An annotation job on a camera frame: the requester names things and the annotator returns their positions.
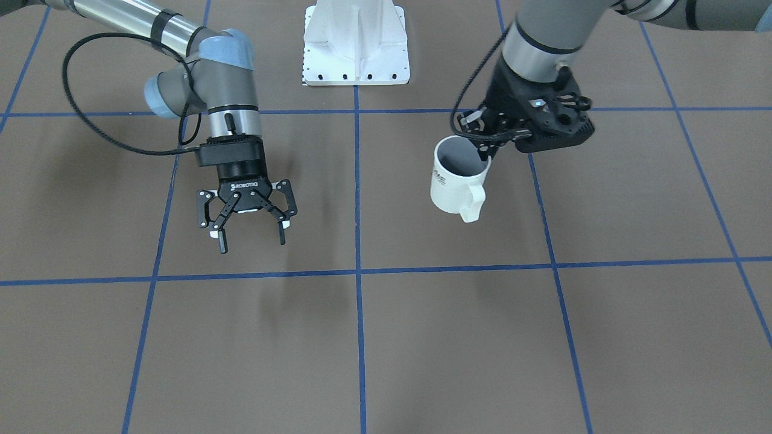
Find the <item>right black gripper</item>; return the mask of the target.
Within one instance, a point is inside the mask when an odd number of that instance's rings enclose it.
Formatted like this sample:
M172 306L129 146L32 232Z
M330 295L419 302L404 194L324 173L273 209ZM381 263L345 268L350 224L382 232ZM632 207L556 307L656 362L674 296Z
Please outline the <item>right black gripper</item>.
M277 222L279 244L286 245L286 230L290 220L298 214L297 202L289 179L273 183L268 178L267 160L262 138L255 135L210 137L195 150L199 166L215 166L220 186L214 190L197 192L197 223L217 239L220 253L228 253L224 225L234 212L265 210ZM282 210L270 200L273 193L286 201ZM215 218L210 216L210 203L216 198L224 201Z

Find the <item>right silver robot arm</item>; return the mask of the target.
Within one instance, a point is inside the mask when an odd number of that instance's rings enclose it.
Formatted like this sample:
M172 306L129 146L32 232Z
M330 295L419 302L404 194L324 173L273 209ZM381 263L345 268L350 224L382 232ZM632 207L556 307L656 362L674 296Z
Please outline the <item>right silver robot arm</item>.
M226 223L232 215L272 215L281 245L298 214L289 179L272 181L254 79L253 44L236 28L214 31L181 13L149 1L3 1L2 15L41 5L68 11L105 26L67 50L60 67L63 93L74 115L104 143L139 156L193 154L201 167L215 168L218 185L196 193L197 226L228 253ZM88 117L72 93L71 61L89 42L140 41L176 62L144 84L144 101L160 118L178 120L177 143L168 150L128 145Z

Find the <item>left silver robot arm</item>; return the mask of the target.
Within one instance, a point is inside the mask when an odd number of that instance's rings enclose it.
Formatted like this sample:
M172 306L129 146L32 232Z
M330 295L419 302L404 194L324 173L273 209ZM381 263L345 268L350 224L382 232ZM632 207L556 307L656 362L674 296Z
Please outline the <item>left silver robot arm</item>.
M595 132L591 100L571 63L604 12L692 31L768 32L769 1L524 1L507 32L486 97L452 121L481 160L513 142L523 153L577 146Z

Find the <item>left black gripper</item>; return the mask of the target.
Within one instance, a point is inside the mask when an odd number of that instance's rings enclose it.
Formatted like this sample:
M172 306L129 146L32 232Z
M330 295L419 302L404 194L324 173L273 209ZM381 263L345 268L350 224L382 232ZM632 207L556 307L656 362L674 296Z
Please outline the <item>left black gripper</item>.
M525 80L516 74L503 60L496 62L490 85L486 91L484 105L493 111L494 118L503 116L507 123L502 133L527 129L530 137L514 140L518 151L548 151L562 147L562 138L548 131L544 123L556 124L554 115L535 107L532 101L543 101L546 107L554 104L556 92L551 83L537 83ZM480 160L491 160L496 155L496 141L472 139Z

